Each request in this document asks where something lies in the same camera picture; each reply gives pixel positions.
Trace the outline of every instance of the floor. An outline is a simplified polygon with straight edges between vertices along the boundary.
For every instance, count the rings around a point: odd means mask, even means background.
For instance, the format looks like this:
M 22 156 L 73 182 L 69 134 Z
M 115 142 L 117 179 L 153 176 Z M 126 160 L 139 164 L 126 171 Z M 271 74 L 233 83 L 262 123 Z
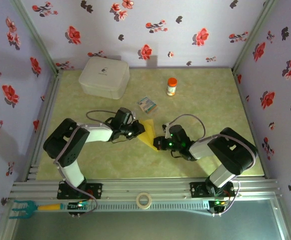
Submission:
M 248 121 L 230 68 L 191 69 L 131 69 L 125 94 L 119 100 L 87 95 L 78 82 L 81 71 L 66 71 L 60 80 L 48 134 L 65 119 L 79 123 L 92 123 L 86 118 L 90 110 L 116 112 L 125 107 L 136 112 L 137 119 L 153 119 L 156 136 L 163 136 L 162 124 L 171 122 L 181 114 L 194 114 L 211 136 L 230 127 L 253 143 Z M 178 79 L 175 96 L 166 95 L 167 80 Z M 137 101 L 148 96 L 158 105 L 155 113 L 147 115 Z M 98 113 L 95 118 L 105 121 L 108 113 Z M 178 120 L 192 140 L 203 135 L 199 122 L 191 117 Z M 37 180 L 60 180 L 51 158 L 44 152 L 40 159 Z M 215 156 L 190 162 L 172 158 L 170 152 L 156 152 L 139 139 L 112 144 L 91 142 L 86 144 L 78 164 L 87 179 L 173 178 L 207 177 L 220 164 Z M 245 176 L 263 176 L 260 160 L 243 173 Z

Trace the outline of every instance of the tape roll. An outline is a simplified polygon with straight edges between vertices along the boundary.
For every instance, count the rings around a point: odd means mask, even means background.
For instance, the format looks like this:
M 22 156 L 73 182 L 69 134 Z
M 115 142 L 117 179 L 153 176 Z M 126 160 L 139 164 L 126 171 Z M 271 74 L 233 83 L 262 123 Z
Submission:
M 140 202 L 140 199 L 141 199 L 142 197 L 146 197 L 146 198 L 148 199 L 147 204 L 142 204 L 142 203 Z M 150 196 L 149 193 L 147 193 L 147 192 L 141 192 L 141 193 L 139 193 L 138 196 L 136 196 L 136 205 L 137 205 L 139 208 L 145 210 L 145 209 L 148 209 L 148 208 L 151 206 L 151 204 L 152 204 L 152 198 L 151 198 L 151 196 Z

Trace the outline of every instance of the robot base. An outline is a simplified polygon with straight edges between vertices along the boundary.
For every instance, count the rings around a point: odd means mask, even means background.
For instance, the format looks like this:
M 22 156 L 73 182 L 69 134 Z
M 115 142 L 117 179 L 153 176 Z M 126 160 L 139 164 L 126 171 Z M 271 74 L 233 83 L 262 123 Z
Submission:
M 96 199 L 101 198 L 102 194 L 102 184 L 101 183 L 85 183 L 84 186 L 80 189 L 87 192 L 88 194 L 91 194 Z M 70 187 L 67 183 L 64 181 L 59 182 L 59 189 L 57 191 L 57 199 L 60 200 L 69 200 L 69 199 L 80 199 L 85 200 L 88 199 L 88 196 L 74 190 L 72 187 Z
M 207 191 L 207 183 L 204 181 L 190 182 L 191 197 L 194 198 L 208 198 L 208 197 L 234 197 L 236 195 L 234 184 L 227 182 L 224 186 L 216 190 L 216 194 Z

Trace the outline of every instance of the white plastic box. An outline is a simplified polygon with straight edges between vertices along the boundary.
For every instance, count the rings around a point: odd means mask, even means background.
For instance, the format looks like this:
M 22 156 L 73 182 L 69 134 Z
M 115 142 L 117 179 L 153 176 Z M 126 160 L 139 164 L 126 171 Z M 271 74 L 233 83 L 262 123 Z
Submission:
M 125 61 L 93 56 L 85 65 L 79 83 L 86 94 L 120 99 L 130 78 Z

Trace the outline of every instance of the yellow triangular object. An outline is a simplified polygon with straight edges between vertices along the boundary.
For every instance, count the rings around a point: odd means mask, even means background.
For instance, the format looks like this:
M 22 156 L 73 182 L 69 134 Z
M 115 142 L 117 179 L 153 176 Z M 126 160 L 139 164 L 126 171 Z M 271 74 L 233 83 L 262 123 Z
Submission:
M 140 123 L 144 126 L 145 132 L 141 133 L 139 136 L 137 136 L 137 138 L 144 142 L 146 145 L 148 145 L 150 148 L 155 150 L 156 152 L 159 152 L 158 149 L 154 146 L 154 139 L 156 137 L 156 133 L 153 119 L 148 119 L 144 121 L 140 120 Z

